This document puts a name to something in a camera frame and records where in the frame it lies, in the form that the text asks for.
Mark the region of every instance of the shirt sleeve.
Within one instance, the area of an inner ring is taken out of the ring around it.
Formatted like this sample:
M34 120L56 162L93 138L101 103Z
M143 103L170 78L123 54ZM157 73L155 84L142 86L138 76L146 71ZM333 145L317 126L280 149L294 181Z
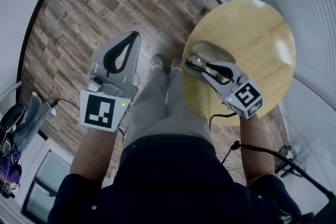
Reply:
M301 210L286 191L284 183L274 175L259 177L250 186L250 190L260 196L272 198L278 207L292 215L293 218L302 216Z
M99 190L98 183L80 175L67 175L59 187L54 206L48 216L48 224L77 223L79 211Z

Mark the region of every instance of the person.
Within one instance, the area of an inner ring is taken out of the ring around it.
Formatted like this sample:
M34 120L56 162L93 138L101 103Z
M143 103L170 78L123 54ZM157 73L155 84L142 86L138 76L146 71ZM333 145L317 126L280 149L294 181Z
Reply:
M259 120L240 119L243 144L269 148ZM207 123L183 96L181 63L151 60L135 100L114 183L101 184L117 133L90 129L73 159L48 223L279 223L301 212L275 176L272 155L241 149L247 187L216 157Z

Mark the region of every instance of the shoe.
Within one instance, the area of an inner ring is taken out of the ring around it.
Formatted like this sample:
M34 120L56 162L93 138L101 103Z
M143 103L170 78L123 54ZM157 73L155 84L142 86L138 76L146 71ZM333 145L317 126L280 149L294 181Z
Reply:
M153 72L155 69L163 70L163 58L161 54L154 55L150 62L150 72Z
M170 66L171 71L173 71L173 70L181 71L181 66L182 66L181 60L176 58L172 61L172 64Z

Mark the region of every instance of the forearm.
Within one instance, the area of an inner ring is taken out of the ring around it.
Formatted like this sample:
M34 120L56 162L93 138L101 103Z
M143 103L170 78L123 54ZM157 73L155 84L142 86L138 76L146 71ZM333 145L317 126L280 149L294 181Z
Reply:
M271 149L257 115L248 120L240 118L240 140L245 145ZM275 173L274 157L272 155L265 152L251 151L246 148L242 148L241 152L247 186L250 186L262 175Z
M102 182L112 157L116 132L89 129L70 168L71 174Z

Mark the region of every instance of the purple bag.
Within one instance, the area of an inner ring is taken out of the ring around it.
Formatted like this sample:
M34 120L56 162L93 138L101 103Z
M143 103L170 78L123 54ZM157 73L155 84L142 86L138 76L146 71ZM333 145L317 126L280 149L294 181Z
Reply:
M20 155L16 150L9 152L10 156L7 159L7 162L0 167L0 174L2 178L12 184L15 181L20 180L22 174L21 165L18 164L20 160Z

